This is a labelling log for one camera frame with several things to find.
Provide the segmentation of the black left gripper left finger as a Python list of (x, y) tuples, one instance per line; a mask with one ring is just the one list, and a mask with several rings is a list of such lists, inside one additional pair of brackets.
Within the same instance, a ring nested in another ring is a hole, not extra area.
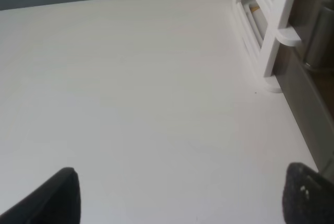
[(71, 167), (60, 169), (1, 214), (1, 223), (80, 223), (80, 219), (79, 177)]

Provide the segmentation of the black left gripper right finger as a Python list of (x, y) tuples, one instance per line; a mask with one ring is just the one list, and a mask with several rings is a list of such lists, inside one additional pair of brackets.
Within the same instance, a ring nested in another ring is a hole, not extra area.
[(333, 223), (333, 184), (303, 163), (289, 164), (282, 211), (285, 223)]

